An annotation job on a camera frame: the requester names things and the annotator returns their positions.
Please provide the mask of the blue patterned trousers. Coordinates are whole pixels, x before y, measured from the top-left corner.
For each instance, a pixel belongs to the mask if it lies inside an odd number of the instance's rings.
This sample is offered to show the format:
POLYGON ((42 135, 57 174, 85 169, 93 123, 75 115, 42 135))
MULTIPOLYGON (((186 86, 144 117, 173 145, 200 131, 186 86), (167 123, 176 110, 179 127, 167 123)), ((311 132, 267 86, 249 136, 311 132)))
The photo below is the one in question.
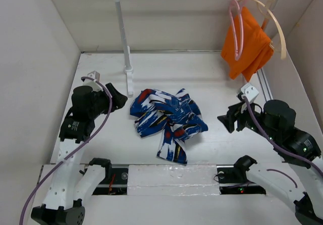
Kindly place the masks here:
POLYGON ((201 111, 186 89, 175 95, 157 89, 145 89, 130 106, 137 133, 145 138, 161 132, 156 156, 186 165, 185 141, 208 131, 201 111))

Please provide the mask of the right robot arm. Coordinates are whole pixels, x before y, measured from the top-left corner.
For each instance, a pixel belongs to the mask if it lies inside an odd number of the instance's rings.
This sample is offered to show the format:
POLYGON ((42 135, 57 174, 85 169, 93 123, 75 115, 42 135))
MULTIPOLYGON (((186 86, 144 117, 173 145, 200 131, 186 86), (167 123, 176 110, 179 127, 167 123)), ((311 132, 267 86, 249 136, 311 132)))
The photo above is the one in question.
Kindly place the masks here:
POLYGON ((284 101, 269 100, 261 112, 255 107, 245 99, 218 120, 229 133, 248 128, 264 137, 295 172, 303 189, 275 177, 276 169, 264 168, 248 155, 233 165, 218 166, 218 182, 236 191, 254 183, 285 203, 301 224, 322 224, 322 154, 316 140, 295 127, 296 112, 284 101))

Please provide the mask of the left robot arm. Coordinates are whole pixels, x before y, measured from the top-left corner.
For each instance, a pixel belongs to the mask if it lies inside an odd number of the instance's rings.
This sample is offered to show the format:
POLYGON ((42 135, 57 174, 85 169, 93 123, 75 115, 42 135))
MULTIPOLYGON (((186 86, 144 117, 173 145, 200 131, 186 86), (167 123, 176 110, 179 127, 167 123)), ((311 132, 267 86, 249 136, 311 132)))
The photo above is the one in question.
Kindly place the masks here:
POLYGON ((52 177, 50 187, 42 204, 31 212, 36 223, 83 224, 85 202, 100 182, 109 182, 113 175, 111 161, 104 158, 93 158, 80 172, 85 146, 103 128, 110 113, 123 108, 127 100, 112 83, 102 85, 94 79, 73 90, 72 106, 60 128, 57 164, 46 175, 52 177), (95 119, 100 115, 105 118, 96 128, 95 119))

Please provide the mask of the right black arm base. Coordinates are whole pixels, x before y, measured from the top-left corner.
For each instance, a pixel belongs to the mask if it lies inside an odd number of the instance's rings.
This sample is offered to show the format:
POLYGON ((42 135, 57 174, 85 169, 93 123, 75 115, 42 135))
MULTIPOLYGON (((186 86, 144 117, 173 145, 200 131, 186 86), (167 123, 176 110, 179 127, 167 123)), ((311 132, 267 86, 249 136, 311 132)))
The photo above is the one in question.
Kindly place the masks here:
POLYGON ((263 187, 247 180, 233 165, 217 165, 213 180, 218 183, 221 195, 266 194, 263 187))

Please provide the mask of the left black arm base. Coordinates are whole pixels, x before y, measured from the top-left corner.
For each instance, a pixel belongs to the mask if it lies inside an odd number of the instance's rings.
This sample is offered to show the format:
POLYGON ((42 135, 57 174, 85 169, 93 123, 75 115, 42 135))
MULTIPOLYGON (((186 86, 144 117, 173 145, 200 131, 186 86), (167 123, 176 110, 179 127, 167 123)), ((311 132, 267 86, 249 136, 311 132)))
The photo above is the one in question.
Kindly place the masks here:
POLYGON ((109 177, 101 181, 92 195, 126 195, 128 166, 112 166, 109 177))

